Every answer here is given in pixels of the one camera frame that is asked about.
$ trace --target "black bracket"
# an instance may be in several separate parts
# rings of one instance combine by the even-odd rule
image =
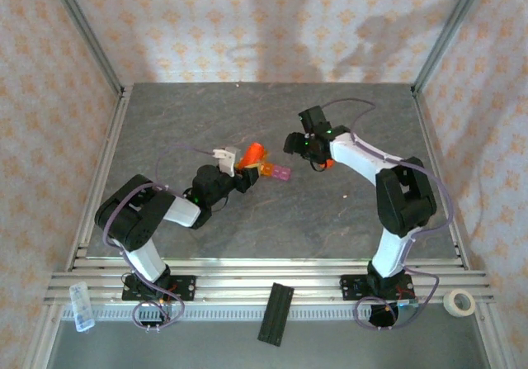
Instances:
[[[416,157],[404,161],[423,167]],[[401,165],[384,168],[376,174],[376,200],[379,221],[390,233],[400,237],[418,226],[425,226],[436,213],[436,201],[427,175]]]
[[[277,347],[281,345],[293,295],[294,288],[277,283],[273,284],[258,340]]]
[[[337,136],[350,132],[344,125],[333,127],[324,116],[320,106],[311,107],[299,113],[304,134],[292,132],[286,138],[283,151],[297,153],[312,163],[325,164],[331,159],[330,142]]]
[[[95,222],[101,230],[116,207],[136,187],[152,182],[143,175],[135,175],[123,187],[106,200],[96,212]],[[120,242],[129,251],[143,247],[152,237],[168,209],[174,202],[174,196],[164,190],[147,188],[135,194],[130,202],[114,219],[108,234]]]
[[[220,171],[218,166],[203,165],[192,180],[192,187],[184,197],[200,207],[200,215],[191,229],[199,229],[213,215],[212,207],[220,200],[227,200],[232,190],[245,193],[257,181],[257,168],[236,170],[234,177]]]
[[[362,297],[376,296],[385,300],[416,300],[414,285],[411,276],[403,274],[398,282],[383,289],[382,296],[374,293],[369,283],[367,274],[347,274],[341,276],[339,285],[343,300],[358,301]]]
[[[179,296],[184,301],[193,301],[196,293],[196,276],[168,276],[167,289]],[[134,274],[124,279],[123,301],[144,301],[158,299],[158,293],[143,284]],[[169,296],[163,295],[162,299],[167,301]]]

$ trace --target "black metal bar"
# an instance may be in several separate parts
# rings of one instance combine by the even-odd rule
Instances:
[[[258,340],[277,347],[281,345],[293,295],[294,288],[277,283],[273,284]]]

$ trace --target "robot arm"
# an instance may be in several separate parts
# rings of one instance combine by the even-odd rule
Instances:
[[[320,106],[301,112],[299,118],[304,134],[288,136],[284,147],[286,153],[300,154],[318,164],[325,164],[329,159],[343,163],[375,186],[378,217],[384,228],[378,250],[369,265],[369,274],[374,278],[372,289],[375,294],[383,295],[385,286],[390,287],[398,275],[403,274],[403,260],[413,234],[436,212],[431,185],[424,175],[380,159],[401,161],[401,158],[378,150],[356,135],[354,142],[350,130],[342,125],[332,128]],[[366,152],[356,142],[379,156]],[[422,166],[418,158],[404,161]]]
[[[109,237],[125,250],[135,270],[148,281],[163,289],[169,287],[170,270],[151,239],[162,220],[199,229],[212,216],[214,204],[227,198],[232,190],[246,192],[256,182],[259,176],[257,168],[234,169],[237,152],[235,148],[216,149],[214,156],[219,160],[219,165],[198,168],[191,187],[183,197],[174,196],[165,190],[147,188],[135,194],[119,212],[111,224]],[[95,216],[96,225],[104,229],[111,214],[125,197],[134,189],[151,182],[143,175],[132,177],[99,207]],[[159,293],[144,289],[138,279],[134,279],[134,285],[142,288],[144,299],[160,297]]]

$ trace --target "black cable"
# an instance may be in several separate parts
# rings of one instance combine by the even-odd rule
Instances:
[[[121,275],[121,282],[123,282],[123,285],[125,284],[125,280],[123,279],[123,277],[126,278],[127,276],[131,276],[131,275],[132,275],[131,272],[126,272]]]
[[[226,196],[224,204],[222,205],[222,208],[219,208],[218,210],[214,210],[212,212],[215,213],[215,212],[220,212],[221,210],[223,210],[225,208],[225,206],[228,205],[228,200],[229,200],[229,196]]]
[[[322,171],[324,171],[325,169],[327,169],[327,164],[325,163],[324,166],[322,168],[315,168],[315,165],[314,165],[314,162],[312,160],[310,160],[310,167],[312,167],[312,169],[316,172],[316,173],[321,173]]]

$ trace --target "orange cup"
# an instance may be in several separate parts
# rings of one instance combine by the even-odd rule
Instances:
[[[240,163],[238,163],[237,168],[244,168],[259,163],[265,155],[266,151],[264,150],[264,146],[257,142],[253,142],[249,145],[249,148],[247,148],[246,153],[242,160],[240,160]]]

